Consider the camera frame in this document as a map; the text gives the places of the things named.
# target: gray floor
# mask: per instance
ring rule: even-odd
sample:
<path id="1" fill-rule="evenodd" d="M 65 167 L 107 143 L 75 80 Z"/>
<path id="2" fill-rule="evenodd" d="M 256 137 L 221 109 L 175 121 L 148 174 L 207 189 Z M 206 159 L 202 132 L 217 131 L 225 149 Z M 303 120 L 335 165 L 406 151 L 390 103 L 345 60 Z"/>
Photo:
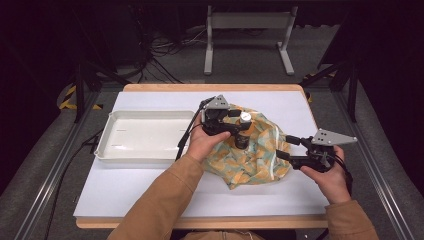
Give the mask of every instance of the gray floor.
<path id="1" fill-rule="evenodd" d="M 337 27 L 296 28 L 289 43 L 289 56 L 295 69 L 294 76 L 284 72 L 275 42 L 281 33 L 267 30 L 252 37 L 237 31 L 215 34 L 213 74 L 203 75 L 205 44 L 197 43 L 175 55 L 157 59 L 176 78 L 186 83 L 298 83 L 304 75 L 317 71 L 316 66 L 334 36 Z M 153 65 L 147 68 L 157 78 L 165 76 Z M 142 82 L 159 82 L 144 71 Z M 320 81 L 306 90 L 312 94 L 311 109 L 319 127 L 352 134 L 352 123 L 344 116 L 344 105 L 340 105 L 340 94 L 331 93 L 326 81 Z M 102 110 L 91 110 L 70 149 L 72 154 L 80 144 L 100 130 L 106 123 L 119 88 L 110 84 L 98 95 L 96 102 L 103 104 Z M 391 217 L 390 208 L 382 201 L 378 184 L 369 172 L 367 159 L 357 145 L 345 146 L 348 167 L 354 177 L 353 197 L 363 206 L 373 221 L 380 239 L 412 239 L 411 235 L 400 237 L 397 220 L 404 220 L 415 239 L 424 239 L 424 200 L 404 173 L 396 155 L 381 129 L 378 119 L 361 86 L 358 89 L 357 124 L 362 141 L 369 147 L 381 175 L 390 187 L 401 217 Z M 40 186 L 60 154 L 67 137 L 75 125 L 74 110 L 62 110 L 61 115 L 34 146 L 19 172 L 0 197 L 0 239 L 13 239 L 31 209 Z M 82 191 L 93 161 L 89 147 L 85 147 L 66 172 L 59 194 L 49 239 L 105 239 L 110 230 L 83 230 L 75 225 L 72 216 L 76 199 Z M 42 239 L 45 234 L 52 200 L 48 202 L 38 221 L 34 224 L 30 239 Z M 297 239 L 314 239 L 322 229 L 297 230 Z"/>

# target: white tabletop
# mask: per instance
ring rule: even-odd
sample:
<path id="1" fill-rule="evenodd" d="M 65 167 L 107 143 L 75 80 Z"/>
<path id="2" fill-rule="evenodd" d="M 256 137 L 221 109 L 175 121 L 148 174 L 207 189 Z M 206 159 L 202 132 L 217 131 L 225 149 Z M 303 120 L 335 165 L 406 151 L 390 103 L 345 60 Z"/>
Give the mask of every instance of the white tabletop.
<path id="1" fill-rule="evenodd" d="M 309 137 L 317 131 L 300 91 L 121 92 L 113 110 L 196 111 L 201 100 L 219 94 L 229 103 L 262 112 L 287 134 Z M 304 155 L 305 151 L 291 146 L 292 155 Z M 163 171 L 164 167 L 146 169 L 142 164 L 105 163 L 95 158 L 74 216 L 123 217 Z M 297 170 L 290 169 L 278 182 L 234 190 L 220 177 L 205 173 L 183 217 L 313 215 L 323 214 L 326 205 L 314 181 Z"/>

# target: white table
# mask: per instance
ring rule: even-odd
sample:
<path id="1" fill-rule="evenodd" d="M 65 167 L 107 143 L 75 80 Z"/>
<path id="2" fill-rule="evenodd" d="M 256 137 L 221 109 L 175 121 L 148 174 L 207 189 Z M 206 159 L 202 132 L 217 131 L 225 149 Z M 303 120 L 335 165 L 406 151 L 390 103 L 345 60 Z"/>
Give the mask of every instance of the white table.
<path id="1" fill-rule="evenodd" d="M 128 85 L 116 110 L 192 110 L 223 94 L 229 103 L 258 110 L 287 134 L 313 136 L 317 127 L 298 85 Z M 293 146 L 292 155 L 305 148 Z M 94 159 L 74 216 L 81 228 L 114 228 L 164 168 Z M 239 186 L 205 173 L 175 225 L 179 229 L 326 228 L 327 200 L 302 172 L 290 169 L 278 182 Z"/>

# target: dark background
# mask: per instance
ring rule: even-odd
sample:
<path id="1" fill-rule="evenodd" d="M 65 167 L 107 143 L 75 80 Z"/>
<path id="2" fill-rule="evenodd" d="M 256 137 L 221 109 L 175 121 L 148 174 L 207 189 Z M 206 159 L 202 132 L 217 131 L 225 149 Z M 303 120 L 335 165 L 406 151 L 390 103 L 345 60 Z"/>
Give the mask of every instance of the dark background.
<path id="1" fill-rule="evenodd" d="M 112 71 L 123 65 L 142 66 L 152 32 L 161 30 L 178 41 L 186 29 L 205 24 L 205 6 L 128 9 L 107 4 L 70 8 L 45 1 L 0 3 L 1 192 L 60 113 L 57 97 L 73 81 L 81 59 Z M 340 61 L 361 46 L 359 79 L 402 166 L 424 194 L 424 35 L 419 4 L 374 1 L 350 15 L 348 9 L 305 5 L 299 8 L 296 25 L 345 22 L 322 63 Z"/>

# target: floor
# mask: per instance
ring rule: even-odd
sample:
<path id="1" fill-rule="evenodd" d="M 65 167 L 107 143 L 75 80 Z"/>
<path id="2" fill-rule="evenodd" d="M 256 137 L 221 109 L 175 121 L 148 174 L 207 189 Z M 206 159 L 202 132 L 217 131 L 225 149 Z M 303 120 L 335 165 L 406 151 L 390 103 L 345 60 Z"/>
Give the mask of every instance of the floor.
<path id="1" fill-rule="evenodd" d="M 285 74 L 276 49 L 275 42 L 281 33 L 271 30 L 222 31 L 215 34 L 211 76 L 203 74 L 204 37 L 193 40 L 191 43 L 195 45 L 156 59 L 184 83 L 299 83 L 306 74 L 318 71 L 316 67 L 336 31 L 337 26 L 293 30 L 288 52 L 295 70 L 294 76 Z M 161 69 L 159 65 L 149 63 L 143 70 L 143 76 L 137 75 L 130 81 L 170 83 L 168 78 L 171 77 L 166 77 L 164 70 L 158 69 Z M 357 136 L 362 144 L 345 147 L 348 168 L 354 177 L 353 197 L 367 212 L 380 239 L 422 239 L 424 229 L 420 225 L 424 222 L 424 199 L 404 173 L 364 90 L 359 86 L 357 123 L 352 123 L 346 116 L 346 89 L 333 93 L 327 84 L 328 81 L 324 79 L 305 90 L 312 95 L 310 107 L 317 126 L 347 135 L 359 134 Z M 0 239 L 46 239 L 48 225 L 48 239 L 107 237 L 110 229 L 79 229 L 73 217 L 94 158 L 90 147 L 83 147 L 75 154 L 68 168 L 64 162 L 85 140 L 104 127 L 120 90 L 122 86 L 106 82 L 100 93 L 87 92 L 87 103 L 101 104 L 103 108 L 89 110 L 79 124 L 73 123 L 75 110 L 62 110 L 0 198 Z M 58 103 L 62 99 L 63 94 L 58 96 Z M 54 203 L 57 188 L 54 191 L 51 188 L 45 190 L 46 199 L 39 200 L 40 207 L 36 208 L 33 203 L 37 202 L 37 195 L 43 190 L 41 186 L 47 180 L 54 179 L 49 173 L 55 168 L 66 170 L 63 182 L 59 182 L 59 178 L 50 182 L 52 187 L 60 185 L 57 202 Z M 55 211 L 49 224 L 53 205 Z M 322 231 L 296 230 L 297 239 L 315 239 Z"/>

